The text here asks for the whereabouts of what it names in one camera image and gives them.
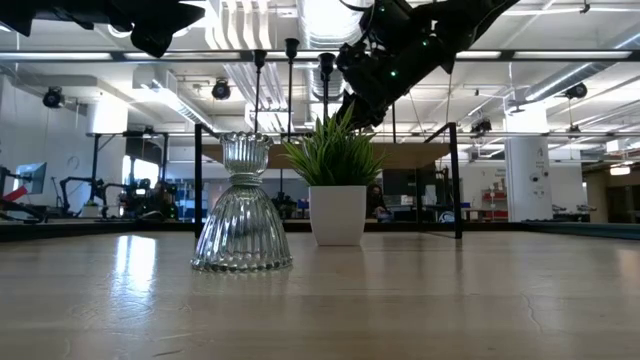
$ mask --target red object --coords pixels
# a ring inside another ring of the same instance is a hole
[[[26,187],[20,186],[17,190],[15,190],[13,192],[10,192],[7,195],[5,195],[2,198],[2,200],[15,202],[16,200],[20,199],[21,197],[27,195],[28,193],[29,193],[29,191],[27,190]]]

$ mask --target ribbed glass vase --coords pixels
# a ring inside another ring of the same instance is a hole
[[[191,265],[207,271],[270,270],[291,265],[282,221],[260,188],[273,140],[254,133],[220,139],[232,186],[209,213]]]

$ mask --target robotic arm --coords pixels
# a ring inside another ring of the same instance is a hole
[[[338,117],[353,104],[354,128],[380,125],[387,108],[437,67],[451,74],[456,54],[517,2],[448,0],[411,8],[405,0],[376,0],[363,12],[363,38],[344,44],[336,60],[353,90],[344,93]],[[373,48],[370,55],[365,39]]]

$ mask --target table surface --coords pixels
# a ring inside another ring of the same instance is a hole
[[[289,234],[292,268],[192,271],[188,233],[0,244],[2,359],[634,359],[640,242]]]

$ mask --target computer screen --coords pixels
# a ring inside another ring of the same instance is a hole
[[[46,172],[47,163],[25,164],[16,168],[16,175],[31,178],[30,180],[20,180],[18,182],[27,188],[30,195],[42,194]]]

